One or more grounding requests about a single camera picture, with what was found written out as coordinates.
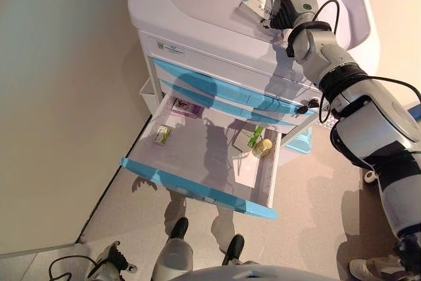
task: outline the robotic arm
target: robotic arm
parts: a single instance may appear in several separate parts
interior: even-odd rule
[[[332,145],[354,165],[374,170],[404,267],[420,273],[421,132],[416,121],[381,84],[341,48],[330,25],[317,21],[317,0],[280,0],[265,28],[293,29],[287,54],[330,103],[339,121]]]

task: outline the blue drawer handle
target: blue drawer handle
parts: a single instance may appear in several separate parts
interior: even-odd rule
[[[259,115],[257,113],[248,111],[246,109],[242,109],[239,107],[236,107],[235,105],[229,105],[225,102],[212,99],[210,97],[206,97],[205,95],[201,95],[200,93],[195,93],[194,91],[190,91],[188,89],[185,89],[180,86],[176,86],[174,84],[171,84],[170,82],[166,82],[165,80],[160,80],[161,83],[164,85],[167,85],[171,89],[178,91],[182,94],[184,94],[186,97],[189,97],[190,99],[198,102],[201,105],[204,105],[208,108],[215,108],[218,110],[221,110],[225,113],[229,113],[231,115],[236,115],[241,118],[245,118],[246,120],[255,121],[255,122],[264,122],[268,124],[276,124],[276,125],[284,125],[284,126],[293,126],[294,124],[288,123],[282,120],[276,120],[274,118],[270,118],[268,116]]]
[[[156,184],[173,189],[174,191],[177,191],[177,188],[187,190],[187,196],[194,199],[202,200],[201,197],[209,197],[215,200],[214,204],[228,207],[236,212],[265,218],[278,217],[278,212],[274,209],[269,209],[263,205],[206,187],[202,184],[198,184],[197,182],[193,182],[163,170],[155,169],[128,158],[121,159],[120,165],[144,179],[148,179]]]
[[[276,98],[268,97],[261,93],[229,84],[222,80],[199,74],[184,67],[170,64],[159,59],[154,59],[155,64],[160,66],[167,73],[173,75],[177,80],[181,80],[192,87],[199,89],[210,95],[217,95],[224,99],[248,105],[261,111],[272,111],[276,113],[297,114],[298,106]],[[312,111],[307,111],[306,115],[311,115]]]

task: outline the small bottle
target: small bottle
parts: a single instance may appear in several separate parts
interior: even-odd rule
[[[257,158],[262,158],[267,153],[269,153],[271,148],[272,148],[272,141],[265,138],[264,140],[261,140],[261,141],[257,142],[253,146],[253,150],[251,152]]]

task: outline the beige floor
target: beige floor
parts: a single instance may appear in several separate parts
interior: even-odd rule
[[[220,248],[226,248],[235,232],[245,237],[243,260],[352,280],[348,261],[387,255],[394,238],[377,188],[363,189],[360,169],[331,147],[328,136],[327,129],[314,126],[312,152],[278,169],[277,220],[233,214],[191,199],[184,210],[182,200],[173,197],[171,202],[164,188],[121,170],[83,233],[83,245],[0,261],[0,279],[46,280],[48,265],[57,257],[96,257],[108,244],[120,240],[119,250],[139,269],[136,274],[124,274],[125,279],[150,280],[167,239],[165,232],[185,212],[190,223],[186,240],[193,248],[196,269],[220,265]],[[53,272],[57,276],[73,270],[74,280],[81,280],[86,269],[85,262],[67,261]]]

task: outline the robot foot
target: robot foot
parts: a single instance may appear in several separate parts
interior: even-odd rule
[[[349,262],[349,272],[361,281],[411,281],[416,280],[402,267],[399,258],[388,256]]]
[[[171,231],[170,238],[180,238],[181,240],[183,240],[188,228],[189,220],[186,217],[180,218],[174,225],[174,228]]]
[[[244,237],[240,234],[235,235],[232,238],[230,245],[228,246],[222,265],[223,266],[228,265],[228,263],[232,259],[238,260],[239,256],[241,255],[241,252],[243,251],[243,247],[244,247]]]

